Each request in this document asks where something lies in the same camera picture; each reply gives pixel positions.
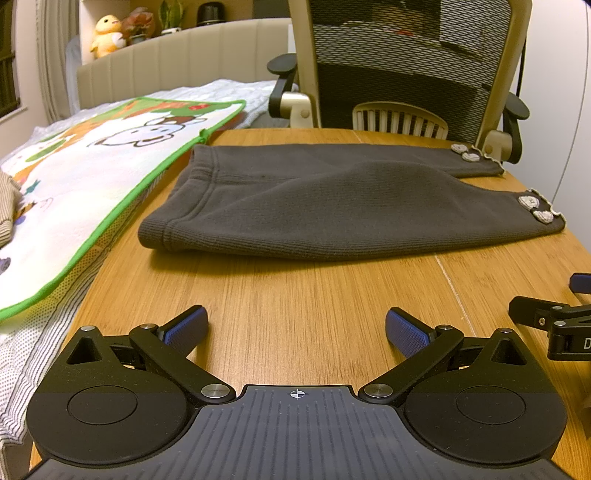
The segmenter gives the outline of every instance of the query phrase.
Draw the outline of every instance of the bamboo table surface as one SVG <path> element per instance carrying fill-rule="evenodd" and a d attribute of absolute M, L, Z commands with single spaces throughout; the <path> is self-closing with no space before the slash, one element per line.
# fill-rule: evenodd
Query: bamboo table surface
<path fill-rule="evenodd" d="M 374 143 L 449 147 L 451 142 L 336 129 L 249 129 L 215 135 L 213 145 Z M 571 305 L 589 303 L 568 288 L 591 255 L 566 230 L 498 247 L 358 262 L 302 262 L 143 248 L 139 223 L 161 205 L 186 165 L 168 170 L 123 233 L 94 280 L 70 328 L 96 325 L 124 335 L 141 323 L 161 325 L 193 304 L 209 312 L 210 333 L 189 358 L 240 393 L 245 384 L 351 384 L 356 391 L 403 360 L 387 341 L 386 312 L 399 306 L 466 336 L 514 327 L 507 307 L 516 295 Z M 467 179 L 491 190 L 524 190 L 509 173 Z M 569 422 L 553 460 L 577 479 L 591 478 L 581 406 L 591 394 L 591 365 L 551 362 L 545 333 L 517 331 L 564 398 Z M 36 452 L 32 463 L 39 460 Z"/>

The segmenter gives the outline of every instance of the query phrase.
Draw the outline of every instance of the chair armrest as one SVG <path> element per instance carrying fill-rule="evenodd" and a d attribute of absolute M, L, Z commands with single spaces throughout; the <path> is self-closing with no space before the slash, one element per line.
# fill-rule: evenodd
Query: chair armrest
<path fill-rule="evenodd" d="M 267 70 L 273 75 L 279 75 L 275 88 L 269 97 L 269 115 L 274 118 L 281 116 L 281 97 L 284 92 L 290 92 L 297 71 L 295 53 L 279 55 L 267 63 Z"/>
<path fill-rule="evenodd" d="M 518 120 L 527 120 L 530 117 L 530 110 L 527 105 L 516 95 L 509 92 L 505 109 L 503 110 L 503 132 L 511 136 L 512 147 L 511 155 L 507 161 L 517 163 L 521 158 L 523 146 L 521 144 L 521 134 L 519 133 Z"/>
<path fill-rule="evenodd" d="M 314 128 L 312 102 L 304 93 L 284 92 L 280 112 L 282 118 L 290 119 L 290 128 Z"/>

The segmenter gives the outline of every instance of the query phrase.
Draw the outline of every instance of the window frame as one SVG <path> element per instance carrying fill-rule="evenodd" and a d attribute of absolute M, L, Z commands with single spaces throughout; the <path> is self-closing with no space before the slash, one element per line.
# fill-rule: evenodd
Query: window frame
<path fill-rule="evenodd" d="M 21 106 L 15 74 L 15 0 L 0 0 L 0 119 Z"/>

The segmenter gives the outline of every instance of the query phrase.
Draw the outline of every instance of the white mattress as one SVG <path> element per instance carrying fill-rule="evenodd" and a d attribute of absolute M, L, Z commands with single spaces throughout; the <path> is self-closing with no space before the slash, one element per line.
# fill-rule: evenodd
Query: white mattress
<path fill-rule="evenodd" d="M 269 95 L 274 85 L 274 81 L 241 83 L 216 80 L 202 87 L 183 87 L 147 96 L 207 102 L 243 99 L 246 100 L 246 115 L 235 128 L 248 128 L 251 125 L 259 128 L 286 127 L 288 121 L 272 119 L 267 114 Z M 0 160 L 0 165 L 25 146 L 106 112 L 124 101 L 82 110 L 46 128 L 37 127 L 30 140 Z M 22 444 L 25 437 L 25 412 L 33 392 L 59 353 L 74 316 L 112 244 L 157 181 L 98 240 L 97 243 L 104 247 L 100 254 L 86 255 L 45 300 L 0 322 L 0 480 L 17 480 L 9 476 L 6 448 Z"/>

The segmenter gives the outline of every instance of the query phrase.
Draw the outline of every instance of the curtain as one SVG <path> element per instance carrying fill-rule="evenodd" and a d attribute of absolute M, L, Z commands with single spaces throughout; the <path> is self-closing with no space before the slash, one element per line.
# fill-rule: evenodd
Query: curtain
<path fill-rule="evenodd" d="M 41 96 L 49 123 L 71 115 L 66 47 L 78 35 L 79 0 L 37 0 L 37 55 Z"/>

